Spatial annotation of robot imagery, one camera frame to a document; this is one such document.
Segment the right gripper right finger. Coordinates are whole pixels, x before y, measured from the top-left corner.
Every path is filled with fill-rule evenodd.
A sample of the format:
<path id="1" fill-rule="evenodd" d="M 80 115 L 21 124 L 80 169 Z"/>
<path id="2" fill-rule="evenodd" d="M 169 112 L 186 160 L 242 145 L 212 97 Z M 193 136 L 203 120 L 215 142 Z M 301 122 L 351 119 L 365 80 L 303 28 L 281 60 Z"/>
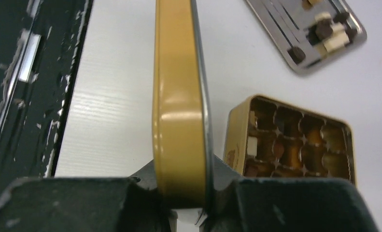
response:
<path id="1" fill-rule="evenodd" d="M 214 207 L 202 232 L 376 232 L 359 191 L 341 178 L 243 177 L 214 159 Z"/>

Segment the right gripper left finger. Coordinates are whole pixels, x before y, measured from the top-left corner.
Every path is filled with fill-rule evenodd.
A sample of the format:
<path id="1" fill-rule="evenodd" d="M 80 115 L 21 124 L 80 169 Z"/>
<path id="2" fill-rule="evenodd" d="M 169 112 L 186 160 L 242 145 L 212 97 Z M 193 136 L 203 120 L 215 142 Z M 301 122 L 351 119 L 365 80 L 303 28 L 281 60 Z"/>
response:
<path id="1" fill-rule="evenodd" d="M 0 195 L 0 232 L 169 232 L 153 162 L 120 178 L 32 178 Z"/>

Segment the small square steel tray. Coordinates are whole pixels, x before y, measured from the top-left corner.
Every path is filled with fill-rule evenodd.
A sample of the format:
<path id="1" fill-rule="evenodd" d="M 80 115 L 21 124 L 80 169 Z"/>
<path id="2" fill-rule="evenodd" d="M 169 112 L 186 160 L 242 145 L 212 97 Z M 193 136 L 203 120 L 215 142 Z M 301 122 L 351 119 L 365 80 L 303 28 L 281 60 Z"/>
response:
<path id="1" fill-rule="evenodd" d="M 209 210 L 212 125 L 194 0 L 156 2 L 152 139 L 157 189 L 167 205 Z"/>

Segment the gold chocolate box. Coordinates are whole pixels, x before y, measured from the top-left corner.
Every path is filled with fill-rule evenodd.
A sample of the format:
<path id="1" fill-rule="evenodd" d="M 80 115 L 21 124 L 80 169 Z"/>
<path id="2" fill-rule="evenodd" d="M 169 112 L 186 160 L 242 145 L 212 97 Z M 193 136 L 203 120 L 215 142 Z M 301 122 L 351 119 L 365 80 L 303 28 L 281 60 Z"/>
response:
<path id="1" fill-rule="evenodd" d="M 245 177 L 329 177 L 357 183 L 348 124 L 261 95 L 230 111 L 224 162 Z"/>

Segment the steel tray with rack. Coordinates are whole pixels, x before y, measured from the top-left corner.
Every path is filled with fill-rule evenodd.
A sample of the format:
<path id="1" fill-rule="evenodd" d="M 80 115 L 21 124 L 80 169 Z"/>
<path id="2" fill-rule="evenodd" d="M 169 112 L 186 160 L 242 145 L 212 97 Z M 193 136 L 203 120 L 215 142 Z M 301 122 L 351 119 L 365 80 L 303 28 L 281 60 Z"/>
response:
<path id="1" fill-rule="evenodd" d="M 313 72 L 367 40 L 344 0 L 248 0 L 247 4 L 298 74 Z"/>

